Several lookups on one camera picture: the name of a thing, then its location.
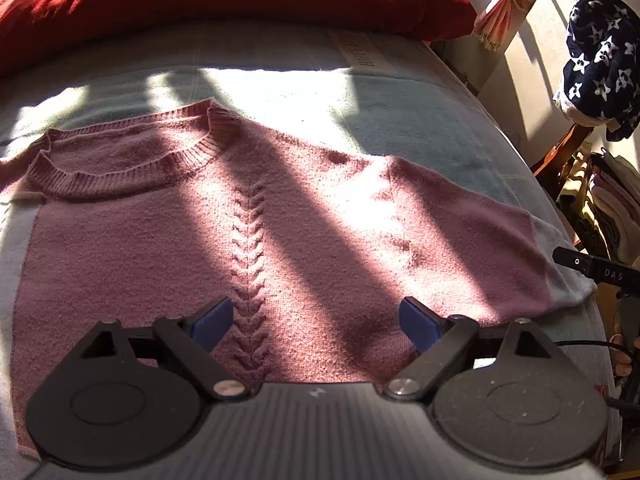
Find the hand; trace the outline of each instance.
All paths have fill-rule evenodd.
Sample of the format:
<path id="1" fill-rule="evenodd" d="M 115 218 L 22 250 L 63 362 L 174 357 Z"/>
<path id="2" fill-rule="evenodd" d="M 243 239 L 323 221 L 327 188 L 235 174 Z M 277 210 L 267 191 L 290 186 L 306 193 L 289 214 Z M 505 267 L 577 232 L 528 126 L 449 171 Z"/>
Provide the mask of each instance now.
<path id="1" fill-rule="evenodd" d="M 611 338 L 611 342 L 624 346 L 625 338 L 622 335 L 622 323 L 617 322 L 613 327 L 613 332 L 615 336 Z M 634 346 L 640 349 L 640 337 L 634 341 Z M 612 350 L 611 361 L 613 362 L 613 367 L 617 376 L 626 377 L 631 373 L 631 358 L 625 353 L 619 352 L 618 350 Z"/>

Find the wooden chair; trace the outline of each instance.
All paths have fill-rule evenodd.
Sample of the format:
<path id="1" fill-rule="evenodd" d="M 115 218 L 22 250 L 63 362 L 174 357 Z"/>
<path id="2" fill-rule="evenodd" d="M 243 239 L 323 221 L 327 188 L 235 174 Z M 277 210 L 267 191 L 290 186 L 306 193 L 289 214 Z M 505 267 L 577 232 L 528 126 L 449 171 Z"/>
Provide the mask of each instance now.
<path id="1" fill-rule="evenodd" d="M 562 139 L 530 168 L 540 186 L 553 200 L 560 195 L 567 174 L 571 170 L 568 162 L 592 131 L 592 126 L 574 123 Z"/>

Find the sweater sleeve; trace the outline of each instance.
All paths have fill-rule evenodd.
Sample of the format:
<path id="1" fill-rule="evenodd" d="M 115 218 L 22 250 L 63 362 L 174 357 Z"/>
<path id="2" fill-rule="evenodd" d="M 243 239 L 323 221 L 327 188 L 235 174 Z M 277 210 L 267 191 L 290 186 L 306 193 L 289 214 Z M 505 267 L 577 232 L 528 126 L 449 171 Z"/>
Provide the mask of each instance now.
<path id="1" fill-rule="evenodd" d="M 463 314 L 483 325 L 501 324 L 566 306 L 558 298 L 581 301 L 590 293 L 584 280 L 577 298 L 575 290 L 568 295 L 552 290 L 568 284 L 553 279 L 555 264 L 540 245 L 546 253 L 566 242 L 552 226 L 537 229 L 541 221 L 523 209 L 399 157 L 388 158 L 388 176 L 411 245 L 414 296 L 441 316 Z M 549 238 L 543 244 L 541 235 Z"/>
<path id="2" fill-rule="evenodd" d="M 9 158 L 0 158 L 0 198 L 14 193 L 18 181 L 26 174 L 40 150 L 50 149 L 47 134 L 34 140 L 26 149 Z"/>

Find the metal screw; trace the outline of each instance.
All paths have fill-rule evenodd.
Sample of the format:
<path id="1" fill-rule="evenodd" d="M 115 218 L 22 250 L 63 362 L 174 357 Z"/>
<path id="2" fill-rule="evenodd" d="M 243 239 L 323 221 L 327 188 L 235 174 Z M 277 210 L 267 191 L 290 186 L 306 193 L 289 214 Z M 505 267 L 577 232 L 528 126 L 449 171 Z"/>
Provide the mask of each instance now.
<path id="1" fill-rule="evenodd" d="M 420 384 L 413 379 L 401 378 L 391 381 L 388 388 L 396 395 L 411 395 L 420 389 Z"/>
<path id="2" fill-rule="evenodd" d="M 244 394 L 246 388 L 244 384 L 235 379 L 226 379 L 213 385 L 213 391 L 221 397 L 237 397 Z"/>

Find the navy star-patterned fabric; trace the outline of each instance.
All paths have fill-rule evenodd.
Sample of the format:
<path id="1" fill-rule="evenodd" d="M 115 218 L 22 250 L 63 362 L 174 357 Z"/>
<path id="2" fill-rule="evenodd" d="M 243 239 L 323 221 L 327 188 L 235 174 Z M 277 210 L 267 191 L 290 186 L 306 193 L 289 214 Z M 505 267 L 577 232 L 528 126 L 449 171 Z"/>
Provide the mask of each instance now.
<path id="1" fill-rule="evenodd" d="M 607 140 L 640 123 L 640 18 L 621 0 L 580 0 L 569 15 L 564 93 L 581 113 L 607 123 Z"/>

